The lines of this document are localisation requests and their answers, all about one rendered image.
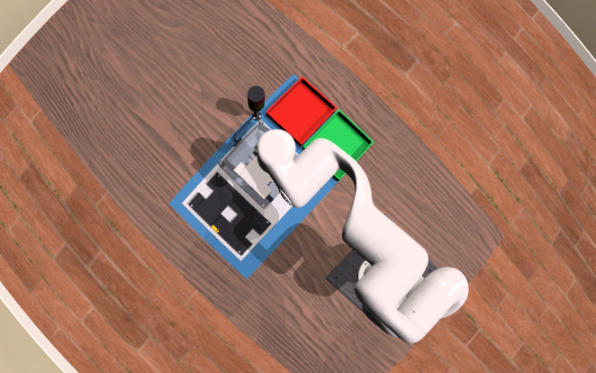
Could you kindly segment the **green square bin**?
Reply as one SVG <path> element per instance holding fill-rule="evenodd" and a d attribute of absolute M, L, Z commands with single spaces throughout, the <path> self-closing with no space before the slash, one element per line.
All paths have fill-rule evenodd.
<path fill-rule="evenodd" d="M 353 159 L 356 159 L 356 161 L 374 143 L 361 129 L 359 129 L 339 109 L 303 145 L 302 149 L 304 150 L 312 141 L 319 139 L 319 138 L 323 138 L 323 139 L 333 142 L 338 147 L 340 147 L 343 151 L 345 151 L 349 156 L 351 156 Z M 333 178 L 336 181 L 339 181 L 345 174 L 346 173 L 343 170 L 339 169 L 336 172 L 336 174 L 333 176 Z"/>

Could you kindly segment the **red bin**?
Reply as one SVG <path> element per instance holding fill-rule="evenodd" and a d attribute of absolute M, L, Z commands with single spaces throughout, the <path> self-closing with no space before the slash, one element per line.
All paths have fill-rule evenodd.
<path fill-rule="evenodd" d="M 336 109 L 327 97 L 301 77 L 266 111 L 266 116 L 301 147 Z"/>

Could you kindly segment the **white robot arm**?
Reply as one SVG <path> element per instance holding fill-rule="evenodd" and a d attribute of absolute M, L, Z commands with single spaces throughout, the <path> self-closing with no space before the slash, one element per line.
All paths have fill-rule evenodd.
<path fill-rule="evenodd" d="M 293 137 L 270 130 L 259 138 L 257 156 L 247 166 L 241 161 L 234 171 L 264 199 L 272 192 L 268 184 L 273 180 L 282 198 L 296 208 L 306 205 L 339 169 L 351 177 L 355 196 L 342 239 L 365 259 L 355 293 L 370 321 L 393 337 L 415 343 L 464 304 L 468 283 L 463 273 L 443 267 L 422 277 L 427 252 L 375 208 L 366 174 L 353 158 L 323 138 L 311 142 L 295 160 L 294 155 Z"/>

